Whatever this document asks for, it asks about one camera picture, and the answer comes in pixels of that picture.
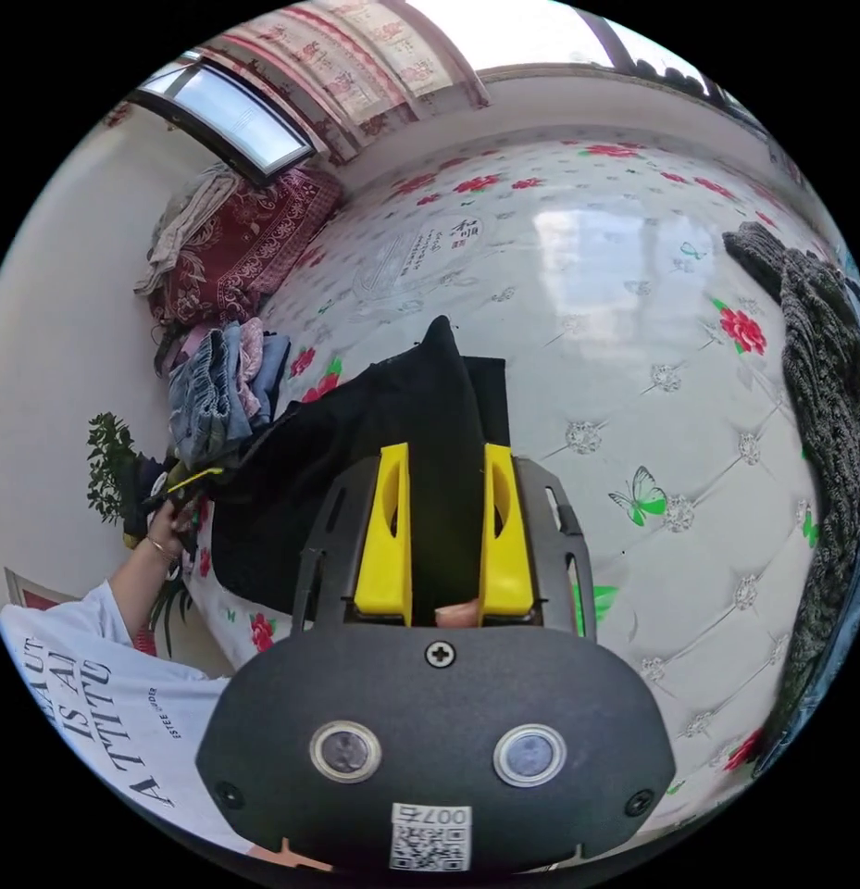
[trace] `pile of clothes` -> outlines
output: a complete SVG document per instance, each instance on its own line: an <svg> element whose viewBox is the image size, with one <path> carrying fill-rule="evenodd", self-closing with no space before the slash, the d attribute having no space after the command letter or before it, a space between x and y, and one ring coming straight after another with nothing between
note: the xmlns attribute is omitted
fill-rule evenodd
<svg viewBox="0 0 860 889"><path fill-rule="evenodd" d="M272 421L290 345L259 318L189 331L169 373L170 434L188 469L217 463Z"/></svg>
<svg viewBox="0 0 860 889"><path fill-rule="evenodd" d="M781 305L784 379L822 516L758 774L809 719L860 624L860 283L812 253L786 249L759 222L744 222L723 242Z"/></svg>
<svg viewBox="0 0 860 889"><path fill-rule="evenodd" d="M168 202L134 292L164 330L170 431L188 470L234 454L275 411L290 343L258 315L339 208L329 173L288 169L255 187L214 164Z"/></svg>

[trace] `sticker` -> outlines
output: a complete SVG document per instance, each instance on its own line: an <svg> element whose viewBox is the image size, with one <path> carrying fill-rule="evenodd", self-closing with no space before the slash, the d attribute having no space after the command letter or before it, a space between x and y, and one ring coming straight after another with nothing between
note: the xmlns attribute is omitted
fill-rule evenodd
<svg viewBox="0 0 860 889"><path fill-rule="evenodd" d="M412 806L393 803L391 870L469 870L471 806Z"/></svg>

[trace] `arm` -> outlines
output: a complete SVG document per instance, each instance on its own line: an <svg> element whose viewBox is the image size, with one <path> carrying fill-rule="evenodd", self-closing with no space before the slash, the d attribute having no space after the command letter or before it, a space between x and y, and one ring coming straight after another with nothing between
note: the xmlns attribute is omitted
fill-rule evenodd
<svg viewBox="0 0 860 889"><path fill-rule="evenodd" d="M174 506L168 501L153 519L148 538L108 582L131 639L148 620L172 561L182 553L177 530Z"/></svg>

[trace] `green butterfly print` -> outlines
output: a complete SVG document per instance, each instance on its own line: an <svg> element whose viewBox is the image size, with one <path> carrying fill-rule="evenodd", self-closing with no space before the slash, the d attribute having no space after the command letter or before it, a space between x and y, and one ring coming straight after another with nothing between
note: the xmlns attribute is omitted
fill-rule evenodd
<svg viewBox="0 0 860 889"><path fill-rule="evenodd" d="M615 492L609 495L641 528L649 516L663 516L667 510L667 495L657 486L652 473L640 466L633 476L630 494Z"/></svg>
<svg viewBox="0 0 860 889"><path fill-rule="evenodd" d="M580 635L584 634L584 612L580 604L580 587L575 584L572 587L575 596L575 618L578 624ZM617 593L616 586L594 586L593 587L593 609L596 612L597 626L602 623L603 618L608 614L608 609L612 607Z"/></svg>
<svg viewBox="0 0 860 889"><path fill-rule="evenodd" d="M818 543L818 526L813 524L811 509L806 510L806 518L803 521L803 537L808 541L810 549L813 549Z"/></svg>

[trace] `window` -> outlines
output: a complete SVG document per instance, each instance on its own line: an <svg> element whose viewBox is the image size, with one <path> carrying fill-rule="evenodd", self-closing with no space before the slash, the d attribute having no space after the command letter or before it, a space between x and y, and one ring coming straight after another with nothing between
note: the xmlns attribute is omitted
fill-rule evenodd
<svg viewBox="0 0 860 889"><path fill-rule="evenodd" d="M612 68L576 10L555 0L408 0L454 42L476 71L572 63Z"/></svg>
<svg viewBox="0 0 860 889"><path fill-rule="evenodd" d="M678 71L683 78L693 78L701 88L700 95L708 95L704 77L702 76L701 71L694 65L690 65L684 58L680 58L675 53L671 53L668 49L665 49L661 44L657 44L654 40L649 40L648 37L643 37L636 31L631 31L630 28L625 28L623 25L617 24L616 21L608 19L608 23L612 26L612 30L615 32L621 43L624 44L625 49L630 53L630 57L635 64L645 62L654 70L654 74L664 82L668 81L668 78L665 76L665 71L668 68L674 69L675 71ZM679 81L674 81L672 85L680 87L683 84Z"/></svg>
<svg viewBox="0 0 860 889"><path fill-rule="evenodd" d="M257 185L315 152L280 108L195 53L157 71L131 101L188 132Z"/></svg>

